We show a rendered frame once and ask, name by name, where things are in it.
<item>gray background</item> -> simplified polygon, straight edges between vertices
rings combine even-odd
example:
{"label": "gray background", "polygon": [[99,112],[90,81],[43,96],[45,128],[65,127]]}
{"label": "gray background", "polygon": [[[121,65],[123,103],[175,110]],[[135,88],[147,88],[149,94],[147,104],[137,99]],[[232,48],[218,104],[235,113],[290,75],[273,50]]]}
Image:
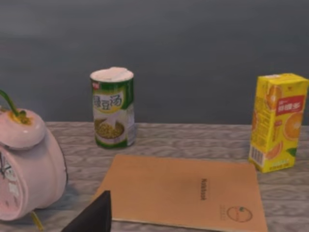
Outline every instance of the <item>gray background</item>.
{"label": "gray background", "polygon": [[249,124],[258,75],[309,77],[308,9],[308,0],[1,0],[0,88],[45,120],[91,121],[89,74],[124,66],[136,75],[138,122]]}

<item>juice carton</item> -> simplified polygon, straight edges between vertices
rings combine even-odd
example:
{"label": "juice carton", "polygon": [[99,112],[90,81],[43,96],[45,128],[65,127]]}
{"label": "juice carton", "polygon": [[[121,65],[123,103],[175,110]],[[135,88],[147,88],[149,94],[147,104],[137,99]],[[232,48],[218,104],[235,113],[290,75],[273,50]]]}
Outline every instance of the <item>juice carton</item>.
{"label": "juice carton", "polygon": [[294,166],[308,84],[291,73],[258,77],[249,161],[261,172]]}

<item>circular logo on notebook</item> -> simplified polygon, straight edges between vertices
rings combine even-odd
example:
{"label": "circular logo on notebook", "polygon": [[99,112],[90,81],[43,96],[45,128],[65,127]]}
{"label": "circular logo on notebook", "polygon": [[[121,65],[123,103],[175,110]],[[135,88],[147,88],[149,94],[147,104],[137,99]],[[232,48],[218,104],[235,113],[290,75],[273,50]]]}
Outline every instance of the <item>circular logo on notebook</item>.
{"label": "circular logo on notebook", "polygon": [[242,206],[230,207],[227,210],[227,215],[230,219],[237,222],[247,222],[253,217],[251,211]]}

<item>table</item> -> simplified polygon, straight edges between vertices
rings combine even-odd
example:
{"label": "table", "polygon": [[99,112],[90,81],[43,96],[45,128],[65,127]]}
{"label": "table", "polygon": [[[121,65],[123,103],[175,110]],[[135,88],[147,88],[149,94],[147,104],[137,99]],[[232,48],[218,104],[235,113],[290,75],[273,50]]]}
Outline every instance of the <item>table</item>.
{"label": "table", "polygon": [[[247,125],[138,124],[136,143],[122,150],[105,150],[94,142],[93,124],[49,122],[68,166],[64,196],[45,210],[37,210],[47,232],[59,232],[89,203],[117,153],[158,157],[246,161]],[[309,231],[309,127],[303,127],[295,167],[258,173],[270,232]],[[29,216],[0,223],[0,232],[36,231]],[[112,232],[198,232],[138,223],[113,222]]]}

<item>tin can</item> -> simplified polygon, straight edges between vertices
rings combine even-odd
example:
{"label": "tin can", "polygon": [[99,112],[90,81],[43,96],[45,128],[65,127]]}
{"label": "tin can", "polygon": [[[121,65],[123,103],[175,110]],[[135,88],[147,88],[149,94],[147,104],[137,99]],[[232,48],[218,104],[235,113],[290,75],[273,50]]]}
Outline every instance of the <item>tin can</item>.
{"label": "tin can", "polygon": [[95,139],[104,148],[127,147],[136,137],[134,120],[134,74],[111,67],[90,74]]}

